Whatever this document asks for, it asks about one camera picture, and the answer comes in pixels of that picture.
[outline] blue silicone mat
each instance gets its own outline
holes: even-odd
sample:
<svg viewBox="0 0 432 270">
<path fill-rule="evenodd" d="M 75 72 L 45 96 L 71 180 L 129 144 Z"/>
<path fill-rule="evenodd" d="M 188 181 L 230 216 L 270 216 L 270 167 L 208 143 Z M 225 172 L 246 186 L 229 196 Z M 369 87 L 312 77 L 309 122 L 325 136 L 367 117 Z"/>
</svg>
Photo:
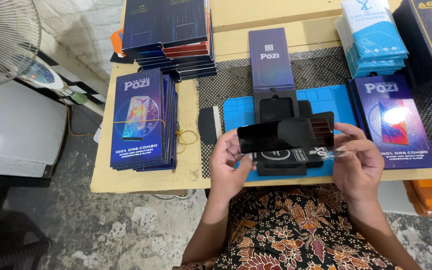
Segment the blue silicone mat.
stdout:
<svg viewBox="0 0 432 270">
<path fill-rule="evenodd" d="M 298 101 L 311 102 L 313 114 L 332 111 L 334 121 L 355 125 L 350 100 L 345 85 L 335 85 L 312 89 L 297 90 Z M 230 98 L 223 103 L 225 130 L 240 126 L 255 124 L 255 106 L 253 96 Z M 265 181 L 274 179 L 292 179 L 300 177 L 333 175 L 333 160 L 326 160 L 321 168 L 308 169 L 305 176 L 259 176 L 257 171 L 251 171 L 246 181 Z"/>
</svg>

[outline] black rubber mat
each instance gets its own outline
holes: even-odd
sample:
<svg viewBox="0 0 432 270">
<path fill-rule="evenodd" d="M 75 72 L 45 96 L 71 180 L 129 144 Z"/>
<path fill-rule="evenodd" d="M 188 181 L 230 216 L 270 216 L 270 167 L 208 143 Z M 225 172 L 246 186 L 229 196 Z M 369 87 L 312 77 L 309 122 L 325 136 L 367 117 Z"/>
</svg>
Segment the black rubber mat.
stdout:
<svg viewBox="0 0 432 270">
<path fill-rule="evenodd" d="M 351 74 L 342 47 L 290 53 L 296 90 L 345 84 Z M 218 62 L 218 75 L 198 79 L 199 108 L 219 106 L 224 131 L 223 103 L 227 99 L 251 96 L 253 83 L 249 58 Z M 432 143 L 432 90 L 413 92 L 417 109 Z M 209 155 L 214 144 L 201 143 L 201 171 L 209 178 Z"/>
</svg>

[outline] fan guard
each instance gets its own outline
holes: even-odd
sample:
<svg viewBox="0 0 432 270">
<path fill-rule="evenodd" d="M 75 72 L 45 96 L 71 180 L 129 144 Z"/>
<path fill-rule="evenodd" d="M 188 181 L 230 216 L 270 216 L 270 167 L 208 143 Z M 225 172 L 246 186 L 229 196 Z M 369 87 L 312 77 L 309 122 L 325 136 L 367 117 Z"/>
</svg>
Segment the fan guard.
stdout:
<svg viewBox="0 0 432 270">
<path fill-rule="evenodd" d="M 32 0 L 0 0 L 0 85 L 24 74 L 38 53 L 41 26 Z"/>
</svg>

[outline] white brick wall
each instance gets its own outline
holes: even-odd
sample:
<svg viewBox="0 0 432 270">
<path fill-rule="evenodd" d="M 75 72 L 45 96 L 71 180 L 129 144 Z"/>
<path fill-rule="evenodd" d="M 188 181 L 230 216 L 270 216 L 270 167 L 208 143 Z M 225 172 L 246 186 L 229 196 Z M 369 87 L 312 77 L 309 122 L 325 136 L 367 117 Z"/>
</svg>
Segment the white brick wall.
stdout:
<svg viewBox="0 0 432 270">
<path fill-rule="evenodd" d="M 41 27 L 109 83 L 124 0 L 33 0 Z"/>
</svg>

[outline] hand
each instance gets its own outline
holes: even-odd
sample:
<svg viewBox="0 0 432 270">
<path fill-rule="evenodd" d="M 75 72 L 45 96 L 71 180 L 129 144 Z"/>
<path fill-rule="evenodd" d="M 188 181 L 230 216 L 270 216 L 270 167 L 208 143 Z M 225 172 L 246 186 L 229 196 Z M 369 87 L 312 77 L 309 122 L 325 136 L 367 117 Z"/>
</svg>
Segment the hand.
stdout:
<svg viewBox="0 0 432 270">
<path fill-rule="evenodd" d="M 334 129 L 344 134 L 334 136 L 334 146 L 345 151 L 336 158 L 333 179 L 344 194 L 346 202 L 361 203 L 378 201 L 378 187 L 385 167 L 385 160 L 376 145 L 366 139 L 363 130 L 347 124 L 335 123 Z"/>
<path fill-rule="evenodd" d="M 251 154 L 246 154 L 242 158 L 237 135 L 238 132 L 233 129 L 219 136 L 209 157 L 210 196 L 225 203 L 243 188 L 249 172 L 256 170 L 256 163 L 253 163 Z"/>
</svg>

